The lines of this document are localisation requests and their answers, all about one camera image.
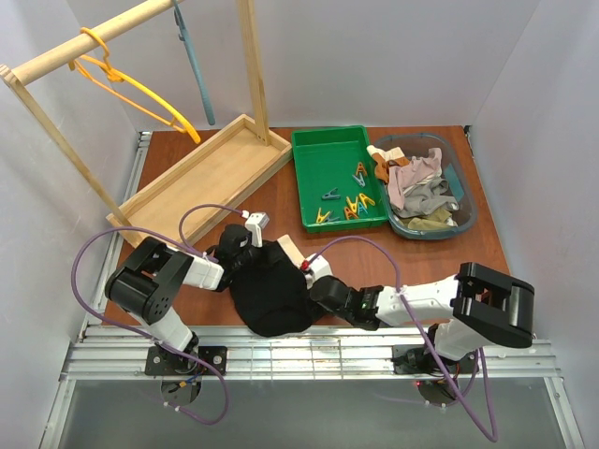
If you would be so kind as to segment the black underwear beige waistband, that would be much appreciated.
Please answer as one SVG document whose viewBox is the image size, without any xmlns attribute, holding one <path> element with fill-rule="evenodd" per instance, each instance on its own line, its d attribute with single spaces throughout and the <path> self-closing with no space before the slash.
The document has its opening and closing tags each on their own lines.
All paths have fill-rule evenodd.
<svg viewBox="0 0 599 449">
<path fill-rule="evenodd" d="M 260 337 L 303 332 L 317 317 L 304 274 L 276 241 L 267 242 L 257 260 L 233 276 L 228 290 L 239 317 Z"/>
</svg>

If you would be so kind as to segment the teal clothespin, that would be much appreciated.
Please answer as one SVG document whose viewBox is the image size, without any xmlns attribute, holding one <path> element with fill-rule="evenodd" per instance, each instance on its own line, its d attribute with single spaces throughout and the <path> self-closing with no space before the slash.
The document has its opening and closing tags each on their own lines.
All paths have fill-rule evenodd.
<svg viewBox="0 0 599 449">
<path fill-rule="evenodd" d="M 362 173 L 353 175 L 352 178 L 360 187 L 364 187 L 366 185 L 366 181 L 364 180 Z"/>
</svg>

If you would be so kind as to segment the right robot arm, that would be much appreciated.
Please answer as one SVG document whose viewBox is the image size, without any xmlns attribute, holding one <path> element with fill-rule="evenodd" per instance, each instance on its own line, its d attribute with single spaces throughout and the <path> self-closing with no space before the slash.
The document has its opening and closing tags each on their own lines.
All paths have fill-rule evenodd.
<svg viewBox="0 0 599 449">
<path fill-rule="evenodd" d="M 496 344 L 526 349 L 533 344 L 534 288 L 492 268 L 469 262 L 441 281 L 401 288 L 355 289 L 327 269 L 309 289 L 310 299 L 354 327 L 375 331 L 432 322 L 436 353 L 457 362 Z"/>
</svg>

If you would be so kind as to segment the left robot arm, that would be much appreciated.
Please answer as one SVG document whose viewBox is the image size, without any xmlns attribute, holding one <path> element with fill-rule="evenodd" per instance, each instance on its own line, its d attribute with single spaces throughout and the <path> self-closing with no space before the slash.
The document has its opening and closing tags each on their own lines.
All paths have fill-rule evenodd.
<svg viewBox="0 0 599 449">
<path fill-rule="evenodd" d="M 236 274 L 260 256 L 262 229 L 257 224 L 229 224 L 213 257 L 179 251 L 148 237 L 109 277 L 105 296 L 138 321 L 151 337 L 189 354 L 196 334 L 173 309 L 184 285 L 222 292 Z"/>
</svg>

